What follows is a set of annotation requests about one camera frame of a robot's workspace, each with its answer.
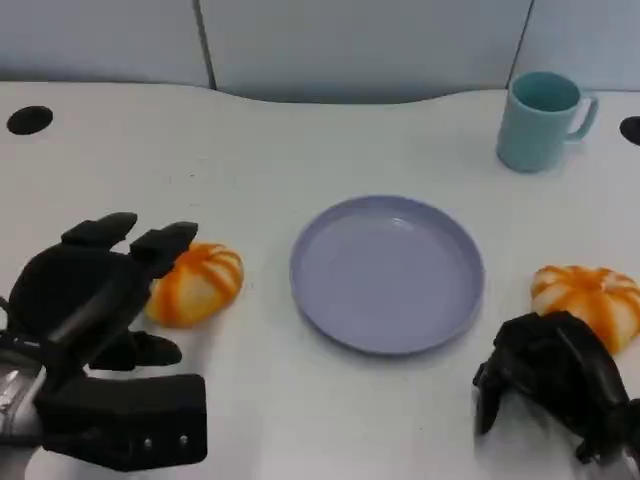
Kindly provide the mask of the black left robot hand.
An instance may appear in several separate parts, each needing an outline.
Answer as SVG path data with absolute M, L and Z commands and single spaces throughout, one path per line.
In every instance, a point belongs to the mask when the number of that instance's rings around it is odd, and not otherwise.
M 144 310 L 155 281 L 165 277 L 198 231 L 179 221 L 151 229 L 126 253 L 114 246 L 137 222 L 132 212 L 85 220 L 23 268 L 4 307 L 19 352 L 60 382 L 84 368 L 132 371 L 175 365 L 179 347 L 130 326 Z

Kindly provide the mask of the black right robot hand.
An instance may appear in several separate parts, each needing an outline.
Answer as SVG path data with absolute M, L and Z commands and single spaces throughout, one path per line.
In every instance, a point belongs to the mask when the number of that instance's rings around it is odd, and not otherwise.
M 617 455 L 639 463 L 639 401 L 586 323 L 566 311 L 529 313 L 504 322 L 493 345 L 472 381 L 477 434 L 490 431 L 501 397 L 515 392 L 582 439 L 575 450 L 581 463 Z

